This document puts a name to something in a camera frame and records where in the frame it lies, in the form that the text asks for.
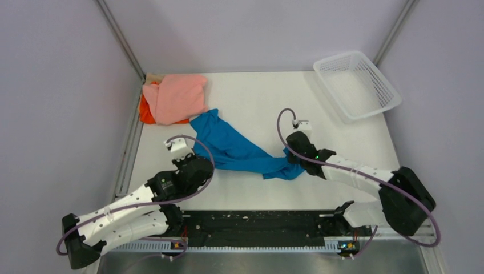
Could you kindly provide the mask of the blue t shirt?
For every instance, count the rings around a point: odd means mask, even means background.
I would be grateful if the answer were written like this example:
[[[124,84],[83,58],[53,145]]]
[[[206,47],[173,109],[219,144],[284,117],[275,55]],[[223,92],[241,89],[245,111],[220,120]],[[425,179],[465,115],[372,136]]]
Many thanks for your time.
[[[260,174],[263,179],[293,180],[300,176],[304,169],[288,162],[289,151],[283,150],[285,156],[274,157],[265,152],[229,123],[219,117],[219,110],[209,110],[190,121],[196,132],[197,140],[193,150],[200,156],[208,158],[210,150],[215,167],[227,171],[243,171]]]

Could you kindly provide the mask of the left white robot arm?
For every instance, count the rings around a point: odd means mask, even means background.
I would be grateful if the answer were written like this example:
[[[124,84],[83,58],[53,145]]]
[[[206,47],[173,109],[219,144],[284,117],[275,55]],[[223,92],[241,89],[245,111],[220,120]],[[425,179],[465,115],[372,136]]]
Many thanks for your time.
[[[194,197],[213,176],[212,158],[174,160],[176,170],[158,172],[127,196],[92,213],[62,217],[57,249],[73,270],[87,267],[112,249],[147,236],[178,237],[183,214],[177,203]]]

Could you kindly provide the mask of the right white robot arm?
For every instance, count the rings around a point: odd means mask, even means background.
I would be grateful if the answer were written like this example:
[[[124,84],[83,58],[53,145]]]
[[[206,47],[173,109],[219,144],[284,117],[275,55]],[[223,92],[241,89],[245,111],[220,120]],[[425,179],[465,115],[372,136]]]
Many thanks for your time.
[[[328,149],[318,150],[309,137],[295,131],[286,138],[288,160],[308,174],[346,184],[367,193],[369,202],[347,201],[337,209],[334,226],[350,235],[357,227],[390,227],[403,236],[413,236],[436,202],[415,172],[407,167],[379,170],[348,160]]]

